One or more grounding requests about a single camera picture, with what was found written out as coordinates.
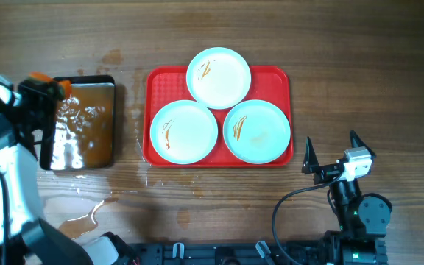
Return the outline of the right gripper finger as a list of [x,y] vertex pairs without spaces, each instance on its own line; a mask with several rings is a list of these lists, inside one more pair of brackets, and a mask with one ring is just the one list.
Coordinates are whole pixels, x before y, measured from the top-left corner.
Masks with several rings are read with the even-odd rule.
[[319,170],[319,162],[313,148],[311,139],[307,137],[305,144],[305,155],[301,172],[303,174],[316,173]]
[[350,142],[352,148],[364,147],[371,155],[371,158],[376,158],[376,154],[360,139],[355,130],[350,131]]

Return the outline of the green orange sponge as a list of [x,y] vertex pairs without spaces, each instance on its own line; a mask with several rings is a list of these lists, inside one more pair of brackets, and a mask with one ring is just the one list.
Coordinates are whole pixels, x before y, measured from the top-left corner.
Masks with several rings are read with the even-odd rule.
[[38,91],[58,101],[69,98],[72,92],[71,82],[69,80],[57,81],[38,71],[31,72],[28,76],[28,80],[36,85]]

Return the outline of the white plate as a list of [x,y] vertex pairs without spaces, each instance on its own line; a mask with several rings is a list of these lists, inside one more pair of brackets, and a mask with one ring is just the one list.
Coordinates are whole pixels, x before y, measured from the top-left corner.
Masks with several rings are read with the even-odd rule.
[[222,134],[236,158],[257,165],[278,159],[288,148],[292,136],[284,112],[260,99],[233,107],[225,117]]
[[197,54],[186,70],[189,93],[200,104],[214,110],[241,102],[251,86],[247,61],[232,49],[212,47]]
[[187,165],[205,158],[218,139],[215,116],[191,100],[177,100],[162,107],[150,124],[153,149],[170,163]]

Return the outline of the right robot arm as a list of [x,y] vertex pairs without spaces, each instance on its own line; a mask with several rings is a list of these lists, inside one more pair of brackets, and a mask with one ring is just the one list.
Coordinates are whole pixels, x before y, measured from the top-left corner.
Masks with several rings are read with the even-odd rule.
[[350,131],[351,148],[341,159],[322,166],[317,160],[311,139],[306,140],[302,173],[313,174],[315,185],[327,185],[338,231],[327,231],[317,245],[318,264],[388,263],[386,226],[392,203],[376,193],[363,194],[358,179],[371,172],[376,154]]

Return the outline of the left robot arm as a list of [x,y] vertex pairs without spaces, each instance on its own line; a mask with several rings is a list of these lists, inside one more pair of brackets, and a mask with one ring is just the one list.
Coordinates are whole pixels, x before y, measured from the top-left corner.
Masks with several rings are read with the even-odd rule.
[[71,79],[32,72],[18,85],[0,74],[0,264],[139,264],[137,252],[108,232],[79,245],[51,226],[38,193],[33,132],[50,145],[57,103],[70,97]]

